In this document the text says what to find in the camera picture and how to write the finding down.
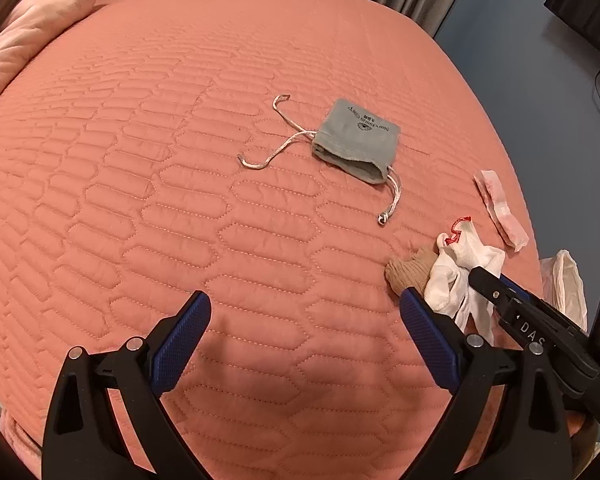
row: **white cloth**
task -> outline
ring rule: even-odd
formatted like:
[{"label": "white cloth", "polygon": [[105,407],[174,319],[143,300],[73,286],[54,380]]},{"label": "white cloth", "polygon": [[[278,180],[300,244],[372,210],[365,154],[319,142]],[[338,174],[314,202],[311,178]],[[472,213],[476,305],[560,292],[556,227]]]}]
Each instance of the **white cloth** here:
[{"label": "white cloth", "polygon": [[540,260],[542,295],[552,307],[587,331],[587,303],[578,266],[562,249],[553,258]]},{"label": "white cloth", "polygon": [[456,221],[451,231],[456,235],[459,232],[459,237],[450,238],[442,233],[436,241],[440,255],[431,268],[424,300],[434,312],[454,317],[461,330],[471,314],[478,333],[493,344],[493,303],[469,287],[469,271],[484,267],[500,277],[505,253],[482,244],[470,217]]}]

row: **red trim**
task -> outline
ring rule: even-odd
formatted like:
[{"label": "red trim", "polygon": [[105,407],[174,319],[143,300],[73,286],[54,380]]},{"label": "red trim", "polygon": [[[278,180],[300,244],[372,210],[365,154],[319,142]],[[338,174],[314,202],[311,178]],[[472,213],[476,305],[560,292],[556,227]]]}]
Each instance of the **red trim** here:
[{"label": "red trim", "polygon": [[454,224],[451,226],[451,232],[453,233],[453,236],[451,236],[450,238],[445,238],[445,244],[450,245],[450,244],[456,243],[460,239],[460,234],[462,233],[462,231],[458,231],[456,229],[456,226],[460,222],[470,222],[470,221],[471,221],[470,216],[463,216],[462,218],[459,218],[458,220],[456,220],[454,222]]}]

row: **beige sock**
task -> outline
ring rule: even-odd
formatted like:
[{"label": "beige sock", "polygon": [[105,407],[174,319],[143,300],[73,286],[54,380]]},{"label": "beige sock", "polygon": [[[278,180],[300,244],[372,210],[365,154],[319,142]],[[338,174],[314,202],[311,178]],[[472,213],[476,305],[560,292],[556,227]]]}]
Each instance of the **beige sock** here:
[{"label": "beige sock", "polygon": [[398,296],[408,286],[414,286],[420,294],[423,294],[424,287],[429,281],[431,267],[437,257],[435,252],[424,247],[419,248],[418,252],[407,260],[393,257],[384,268],[384,277]]}]

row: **bed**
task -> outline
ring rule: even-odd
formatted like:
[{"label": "bed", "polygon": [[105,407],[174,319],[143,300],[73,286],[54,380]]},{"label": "bed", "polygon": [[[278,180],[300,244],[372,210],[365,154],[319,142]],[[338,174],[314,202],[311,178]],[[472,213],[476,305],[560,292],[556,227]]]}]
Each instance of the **bed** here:
[{"label": "bed", "polygon": [[[341,97],[400,126],[387,225],[389,189],[308,143],[240,166],[293,133],[270,107],[285,92],[307,128]],[[539,294],[507,154],[411,20],[368,0],[98,0],[0,96],[0,401],[41,443],[69,348],[118,348],[199,289],[211,324],[162,402],[214,478],[397,478],[449,397],[384,265],[463,216],[504,248],[477,170],[498,172],[531,236],[503,271]]]}]

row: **metal screw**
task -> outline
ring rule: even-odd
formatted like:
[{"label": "metal screw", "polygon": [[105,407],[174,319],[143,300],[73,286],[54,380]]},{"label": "metal screw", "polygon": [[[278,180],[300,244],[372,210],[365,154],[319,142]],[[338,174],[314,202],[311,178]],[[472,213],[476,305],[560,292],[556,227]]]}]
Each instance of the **metal screw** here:
[{"label": "metal screw", "polygon": [[477,334],[469,334],[466,337],[466,342],[468,343],[469,346],[472,346],[474,348],[480,348],[484,344],[484,339],[482,339]]},{"label": "metal screw", "polygon": [[126,349],[135,351],[138,350],[142,346],[142,339],[139,337],[132,337],[129,341],[126,342]]},{"label": "metal screw", "polygon": [[82,348],[79,346],[74,346],[69,350],[69,359],[77,359],[82,355]]},{"label": "metal screw", "polygon": [[533,355],[542,355],[542,352],[544,352],[542,345],[540,343],[536,343],[535,341],[533,343],[529,343],[529,350]]}]

